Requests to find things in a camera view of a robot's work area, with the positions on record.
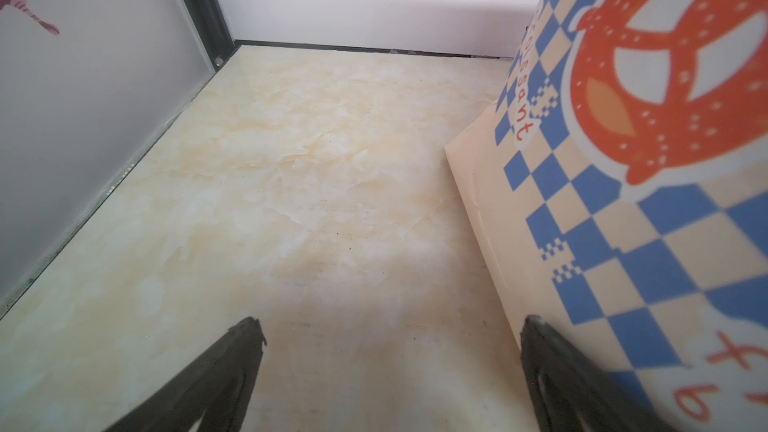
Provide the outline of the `blue checkered paper bag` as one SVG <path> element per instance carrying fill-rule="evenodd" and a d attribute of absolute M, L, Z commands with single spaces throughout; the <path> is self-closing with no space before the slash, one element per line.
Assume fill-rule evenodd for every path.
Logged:
<path fill-rule="evenodd" d="M 445 148 L 506 317 L 680 431 L 767 427 L 767 0 L 539 0 Z"/>

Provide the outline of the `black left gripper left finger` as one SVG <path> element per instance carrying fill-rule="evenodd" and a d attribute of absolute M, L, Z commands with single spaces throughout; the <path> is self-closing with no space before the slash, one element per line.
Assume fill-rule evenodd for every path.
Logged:
<path fill-rule="evenodd" d="M 263 348 L 260 322 L 246 317 L 110 431 L 239 431 Z"/>

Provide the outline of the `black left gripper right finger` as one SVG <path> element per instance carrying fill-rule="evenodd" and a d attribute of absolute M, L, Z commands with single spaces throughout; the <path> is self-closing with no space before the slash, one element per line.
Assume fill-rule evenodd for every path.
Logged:
<path fill-rule="evenodd" d="M 538 315 L 520 333 L 521 364 L 542 431 L 671 431 Z"/>

